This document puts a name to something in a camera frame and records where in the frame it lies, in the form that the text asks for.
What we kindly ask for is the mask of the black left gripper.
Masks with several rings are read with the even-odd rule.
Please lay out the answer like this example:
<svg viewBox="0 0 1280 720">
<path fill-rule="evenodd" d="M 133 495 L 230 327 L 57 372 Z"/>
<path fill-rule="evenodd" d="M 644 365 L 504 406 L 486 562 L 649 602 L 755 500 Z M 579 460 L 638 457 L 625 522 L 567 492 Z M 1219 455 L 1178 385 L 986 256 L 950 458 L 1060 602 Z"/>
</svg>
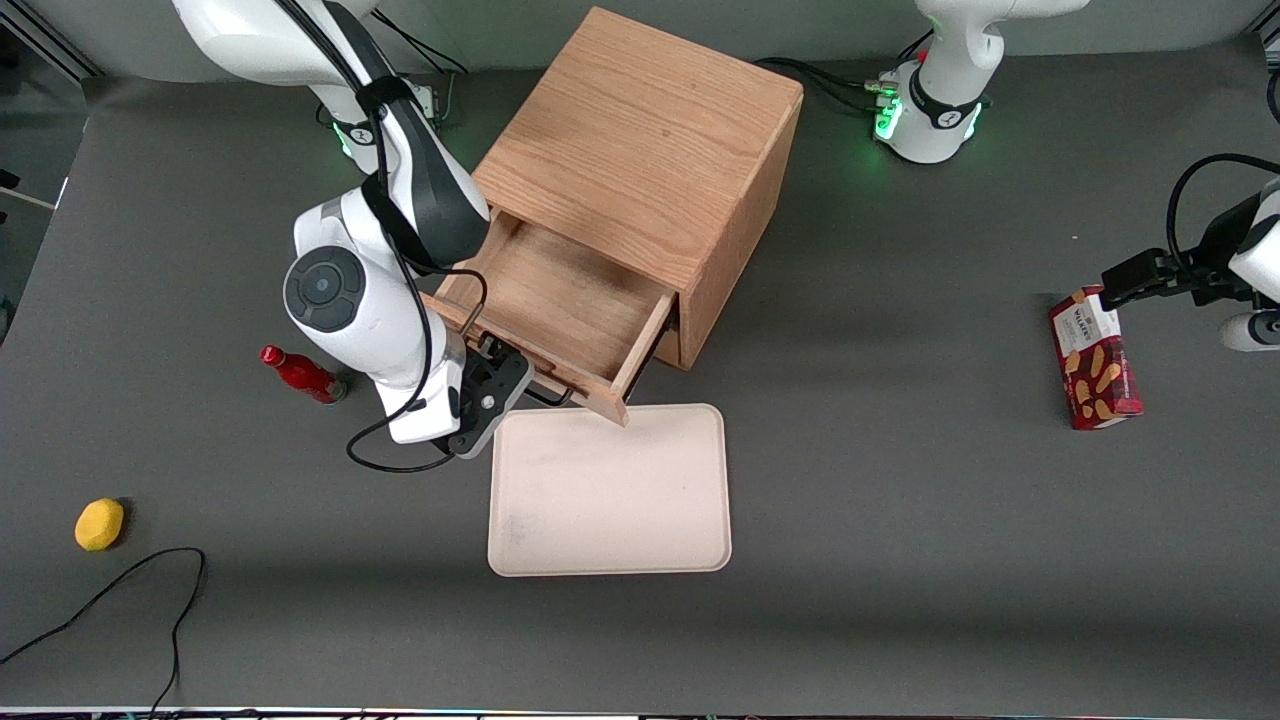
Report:
<svg viewBox="0 0 1280 720">
<path fill-rule="evenodd" d="M 1170 197 L 1166 217 L 1170 254 L 1176 265 L 1172 286 L 1169 287 L 1171 282 L 1169 252 L 1144 250 L 1101 274 L 1103 290 L 1100 292 L 1100 306 L 1111 313 L 1128 304 L 1128 299 L 1142 299 L 1165 288 L 1166 297 L 1189 293 L 1197 306 L 1219 300 L 1262 306 L 1265 301 L 1261 293 L 1228 268 L 1253 225 L 1260 209 L 1260 196 L 1261 193 L 1256 192 L 1216 215 L 1204 228 L 1196 247 L 1180 250 L 1176 241 L 1180 193 L 1175 192 Z"/>
</svg>

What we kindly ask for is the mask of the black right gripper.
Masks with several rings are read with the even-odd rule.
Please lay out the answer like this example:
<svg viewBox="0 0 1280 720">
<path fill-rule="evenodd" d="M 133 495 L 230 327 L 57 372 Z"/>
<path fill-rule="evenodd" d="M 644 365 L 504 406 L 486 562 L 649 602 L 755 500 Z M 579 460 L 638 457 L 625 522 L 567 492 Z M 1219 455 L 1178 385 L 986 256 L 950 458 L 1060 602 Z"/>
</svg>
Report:
<svg viewBox="0 0 1280 720">
<path fill-rule="evenodd" d="M 535 366 L 503 340 L 481 340 L 467 351 L 460 396 L 460 429 L 449 436 L 449 452 L 458 459 L 477 456 L 490 442 L 506 414 L 535 375 Z"/>
</svg>

